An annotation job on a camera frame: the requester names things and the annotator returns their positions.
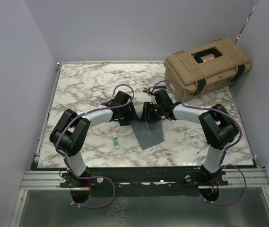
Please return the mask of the green white glue stick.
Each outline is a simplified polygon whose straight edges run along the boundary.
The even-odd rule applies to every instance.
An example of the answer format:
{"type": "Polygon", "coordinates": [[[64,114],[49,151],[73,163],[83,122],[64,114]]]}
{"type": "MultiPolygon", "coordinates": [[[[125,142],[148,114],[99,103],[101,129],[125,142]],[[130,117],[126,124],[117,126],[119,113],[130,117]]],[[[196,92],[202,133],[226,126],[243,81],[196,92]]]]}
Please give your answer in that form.
{"type": "Polygon", "coordinates": [[[118,149],[120,146],[119,146],[119,142],[116,135],[113,136],[113,142],[114,142],[114,147],[118,149]]]}

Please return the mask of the grey envelope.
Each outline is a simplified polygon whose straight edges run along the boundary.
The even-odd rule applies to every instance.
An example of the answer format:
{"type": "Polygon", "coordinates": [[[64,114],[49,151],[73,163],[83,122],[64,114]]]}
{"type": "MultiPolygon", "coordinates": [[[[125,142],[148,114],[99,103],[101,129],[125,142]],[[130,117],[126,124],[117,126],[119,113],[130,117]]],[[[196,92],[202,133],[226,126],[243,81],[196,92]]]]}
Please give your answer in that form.
{"type": "Polygon", "coordinates": [[[145,122],[133,121],[132,130],[139,142],[142,150],[151,148],[164,141],[164,132],[162,122],[149,122],[149,129],[145,122]]]}

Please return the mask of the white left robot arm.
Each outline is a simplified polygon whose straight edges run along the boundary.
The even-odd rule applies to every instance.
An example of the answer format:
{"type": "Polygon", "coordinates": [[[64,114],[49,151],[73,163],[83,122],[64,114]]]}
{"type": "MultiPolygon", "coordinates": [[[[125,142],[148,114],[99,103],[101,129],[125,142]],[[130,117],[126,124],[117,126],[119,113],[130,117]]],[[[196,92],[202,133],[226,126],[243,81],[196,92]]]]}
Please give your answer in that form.
{"type": "Polygon", "coordinates": [[[67,170],[72,174],[71,181],[78,187],[87,182],[87,166],[81,156],[81,149],[89,129],[107,122],[118,122],[127,126],[138,117],[133,105],[133,97],[118,91],[113,99],[93,110],[76,113],[64,111],[49,140],[56,151],[63,156],[67,170]]]}

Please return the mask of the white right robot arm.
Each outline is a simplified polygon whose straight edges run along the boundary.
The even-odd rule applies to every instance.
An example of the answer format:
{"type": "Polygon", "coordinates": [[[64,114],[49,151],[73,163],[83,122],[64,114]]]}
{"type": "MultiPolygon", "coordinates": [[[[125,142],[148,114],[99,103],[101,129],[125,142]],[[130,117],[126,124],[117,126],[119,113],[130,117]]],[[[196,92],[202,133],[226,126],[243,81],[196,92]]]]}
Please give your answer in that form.
{"type": "Polygon", "coordinates": [[[208,153],[200,173],[201,181],[211,185],[217,180],[217,172],[229,148],[237,144],[243,135],[238,121],[221,105],[201,107],[184,102],[173,102],[164,89],[153,93],[153,101],[144,102],[141,120],[155,122],[162,118],[183,120],[200,124],[208,144],[208,153]]]}

